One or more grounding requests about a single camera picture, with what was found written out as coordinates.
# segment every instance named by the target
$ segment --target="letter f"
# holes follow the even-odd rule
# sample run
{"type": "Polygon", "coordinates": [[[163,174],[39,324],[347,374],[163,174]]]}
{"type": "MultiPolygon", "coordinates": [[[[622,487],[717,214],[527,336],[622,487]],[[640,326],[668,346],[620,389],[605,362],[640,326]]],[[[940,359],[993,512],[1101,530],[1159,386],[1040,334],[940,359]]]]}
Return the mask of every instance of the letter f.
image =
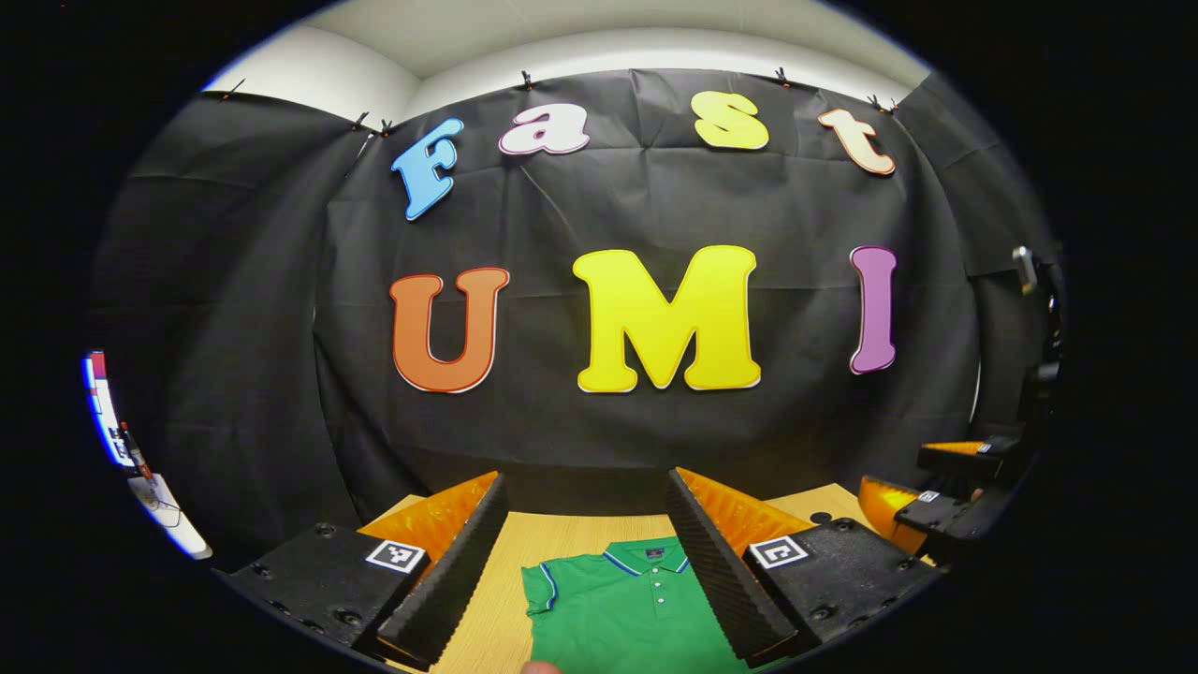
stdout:
{"type": "Polygon", "coordinates": [[[398,170],[407,188],[407,210],[404,214],[413,220],[441,200],[453,188],[453,178],[437,175],[436,166],[449,169],[458,162],[458,152],[448,139],[465,128],[461,120],[447,119],[420,138],[415,145],[395,157],[391,170],[398,170]]]}

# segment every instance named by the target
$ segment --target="green polo shirt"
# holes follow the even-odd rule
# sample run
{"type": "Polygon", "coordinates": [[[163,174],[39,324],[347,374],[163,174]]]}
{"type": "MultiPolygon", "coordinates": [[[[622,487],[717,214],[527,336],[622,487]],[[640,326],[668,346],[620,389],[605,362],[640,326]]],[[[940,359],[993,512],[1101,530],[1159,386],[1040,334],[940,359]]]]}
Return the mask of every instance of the green polo shirt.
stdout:
{"type": "Polygon", "coordinates": [[[732,654],[677,538],[521,569],[532,660],[562,674],[756,672],[732,654]]]}

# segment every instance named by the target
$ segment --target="wooden table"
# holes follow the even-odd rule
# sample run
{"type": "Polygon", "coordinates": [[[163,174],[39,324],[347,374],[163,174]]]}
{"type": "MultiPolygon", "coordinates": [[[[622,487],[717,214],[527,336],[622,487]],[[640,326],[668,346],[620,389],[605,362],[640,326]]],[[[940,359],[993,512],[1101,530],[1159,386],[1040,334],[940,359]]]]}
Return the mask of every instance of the wooden table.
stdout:
{"type": "MultiPolygon", "coordinates": [[[[379,516],[379,520],[420,500],[422,497],[407,497],[379,516]]],[[[827,512],[833,518],[852,517],[870,526],[857,505],[857,497],[837,485],[827,485],[767,503],[804,520],[810,520],[815,512],[827,512]]],[[[575,517],[509,514],[474,596],[466,607],[466,614],[430,674],[520,672],[532,652],[532,621],[525,614],[528,602],[524,596],[520,567],[563,557],[600,554],[612,541],[641,541],[673,535],[673,527],[665,515],[575,517]]],[[[419,674],[403,664],[388,663],[419,674]]]]}

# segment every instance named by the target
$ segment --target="yellow letter m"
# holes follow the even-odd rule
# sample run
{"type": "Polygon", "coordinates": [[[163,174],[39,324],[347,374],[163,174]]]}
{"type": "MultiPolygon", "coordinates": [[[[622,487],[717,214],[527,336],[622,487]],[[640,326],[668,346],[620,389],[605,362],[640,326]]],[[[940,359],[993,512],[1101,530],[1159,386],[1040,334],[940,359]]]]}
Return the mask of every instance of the yellow letter m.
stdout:
{"type": "Polygon", "coordinates": [[[579,374],[589,394],[624,394],[636,372],[624,365],[624,334],[645,372],[665,389],[695,334],[695,363],[684,379],[695,390],[748,389],[761,382],[749,352],[751,250],[708,245],[695,253],[678,291],[667,302],[631,250],[598,250],[574,261],[591,287],[591,368],[579,374]]]}

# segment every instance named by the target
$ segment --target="shirt sleeve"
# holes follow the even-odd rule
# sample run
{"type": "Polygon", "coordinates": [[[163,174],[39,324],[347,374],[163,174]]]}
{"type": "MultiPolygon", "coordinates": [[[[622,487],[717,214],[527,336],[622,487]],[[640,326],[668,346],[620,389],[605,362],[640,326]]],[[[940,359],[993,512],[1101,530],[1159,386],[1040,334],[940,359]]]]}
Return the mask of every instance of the shirt sleeve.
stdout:
{"type": "Polygon", "coordinates": [[[544,563],[520,570],[524,576],[525,599],[528,600],[528,615],[545,613],[553,608],[557,601],[557,582],[544,563]]]}

